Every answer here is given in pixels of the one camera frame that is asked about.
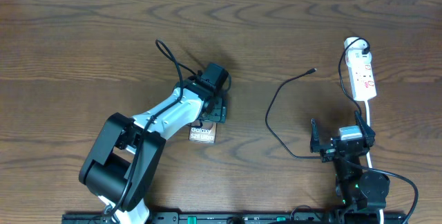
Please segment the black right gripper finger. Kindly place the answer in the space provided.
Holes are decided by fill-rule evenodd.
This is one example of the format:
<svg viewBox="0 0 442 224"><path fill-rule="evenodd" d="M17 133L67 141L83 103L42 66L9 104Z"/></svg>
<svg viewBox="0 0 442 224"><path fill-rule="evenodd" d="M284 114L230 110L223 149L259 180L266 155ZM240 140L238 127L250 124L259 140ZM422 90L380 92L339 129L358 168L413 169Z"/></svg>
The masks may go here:
<svg viewBox="0 0 442 224"><path fill-rule="evenodd" d="M365 139L365 143L368 147L372 147L375 143L376 133L374 130L364 121L361 114L358 111L354 112L356 124L360 127L361 132L363 134L363 138Z"/></svg>
<svg viewBox="0 0 442 224"><path fill-rule="evenodd" d="M310 152L319 152L321 148L318 128L315 119L311 119Z"/></svg>

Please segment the Galaxy S25 Ultra smartphone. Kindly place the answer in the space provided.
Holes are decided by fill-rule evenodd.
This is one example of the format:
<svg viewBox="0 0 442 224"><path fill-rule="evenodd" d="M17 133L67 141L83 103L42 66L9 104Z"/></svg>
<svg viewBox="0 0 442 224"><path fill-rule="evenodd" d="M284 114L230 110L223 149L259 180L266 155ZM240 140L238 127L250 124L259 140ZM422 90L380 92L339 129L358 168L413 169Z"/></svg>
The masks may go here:
<svg viewBox="0 0 442 224"><path fill-rule="evenodd" d="M217 124L214 122L192 122L189 127L189 140L193 142L214 144L216 128Z"/></svg>

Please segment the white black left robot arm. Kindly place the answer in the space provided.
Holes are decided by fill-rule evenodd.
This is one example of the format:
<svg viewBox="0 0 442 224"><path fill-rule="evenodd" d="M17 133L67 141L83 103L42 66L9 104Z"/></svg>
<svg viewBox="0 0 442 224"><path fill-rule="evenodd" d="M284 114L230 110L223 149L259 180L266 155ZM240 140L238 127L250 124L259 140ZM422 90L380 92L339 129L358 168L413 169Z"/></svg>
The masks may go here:
<svg viewBox="0 0 442 224"><path fill-rule="evenodd" d="M130 118L112 114L79 171L79 181L104 202L98 220L145 223L144 195L150 187L166 141L196 120L224 122L228 71L210 63L205 71L180 80L170 96Z"/></svg>

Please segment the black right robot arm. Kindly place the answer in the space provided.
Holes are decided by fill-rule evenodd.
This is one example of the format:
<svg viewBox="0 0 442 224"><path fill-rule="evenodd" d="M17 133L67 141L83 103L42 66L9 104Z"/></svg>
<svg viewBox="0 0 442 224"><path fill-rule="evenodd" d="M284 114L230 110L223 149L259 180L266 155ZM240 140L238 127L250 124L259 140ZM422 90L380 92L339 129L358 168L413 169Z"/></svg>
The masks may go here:
<svg viewBox="0 0 442 224"><path fill-rule="evenodd" d="M315 120L311 121L310 152L319 153L322 162L332 162L336 170L336 193L344 207L335 211L338 223L355 222L358 218L374 223L379 212L386 207L390 190L387 176L361 169L360 157L367 155L374 145L375 132L355 112L354 126L339 129L339 135L328 144L320 142Z"/></svg>

